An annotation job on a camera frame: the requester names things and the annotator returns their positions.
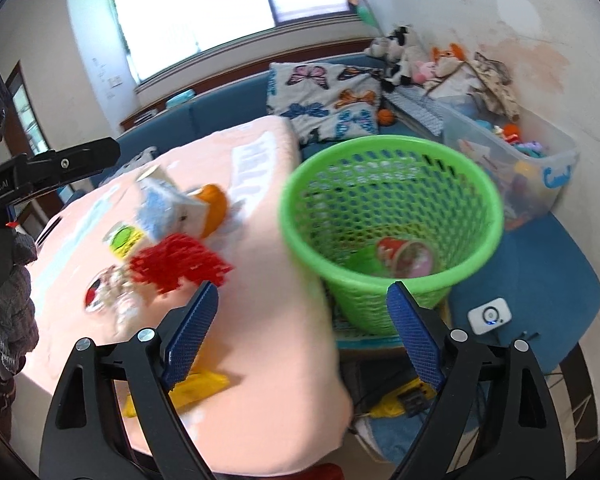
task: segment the silver screw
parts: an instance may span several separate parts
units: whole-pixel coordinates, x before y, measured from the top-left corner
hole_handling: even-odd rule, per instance
[[[455,330],[451,331],[451,339],[458,341],[459,343],[464,343],[467,339],[469,339],[469,336],[464,330],[456,328]]]
[[[75,344],[75,349],[79,352],[82,352],[83,350],[86,350],[90,346],[91,346],[91,341],[88,338],[83,337],[82,339],[80,339],[80,341],[78,341]]]
[[[529,343],[523,341],[522,339],[516,339],[516,342],[513,343],[513,346],[519,352],[526,352],[529,350]]]
[[[151,341],[155,336],[155,331],[152,328],[143,328],[140,332],[138,332],[138,339],[143,343],[147,341]]]

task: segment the gloved hand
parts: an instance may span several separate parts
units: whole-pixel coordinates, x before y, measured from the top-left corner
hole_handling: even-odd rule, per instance
[[[20,358],[38,344],[35,307],[31,301],[31,278],[24,267],[38,259],[29,235],[17,233],[13,242],[13,269],[0,288],[0,354],[8,371],[20,371]]]

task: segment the couch backrest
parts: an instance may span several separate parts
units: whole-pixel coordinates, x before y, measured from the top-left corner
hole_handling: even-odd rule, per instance
[[[384,66],[381,60],[364,54],[330,57],[321,61],[373,68]],[[213,132],[267,115],[268,75],[269,72],[261,72],[204,92],[121,135],[118,138],[118,163],[113,168],[92,176],[91,183],[97,186],[120,166],[150,146],[155,146],[158,152],[163,154]]]

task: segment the pink butterfly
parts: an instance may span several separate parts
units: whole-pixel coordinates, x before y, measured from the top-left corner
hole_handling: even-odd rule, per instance
[[[310,79],[319,87],[329,89],[327,84],[327,71],[321,66],[298,65],[286,82],[287,85],[295,85],[305,79]]]

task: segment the green plastic basket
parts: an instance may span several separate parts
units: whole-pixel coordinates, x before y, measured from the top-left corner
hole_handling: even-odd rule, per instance
[[[402,281],[433,308],[491,257],[504,215],[487,174],[461,153],[414,137],[372,136],[301,164],[283,191],[280,223],[291,250],[325,280],[353,325],[393,335],[385,296],[395,280],[347,269],[352,255],[385,236],[426,240],[440,272]]]

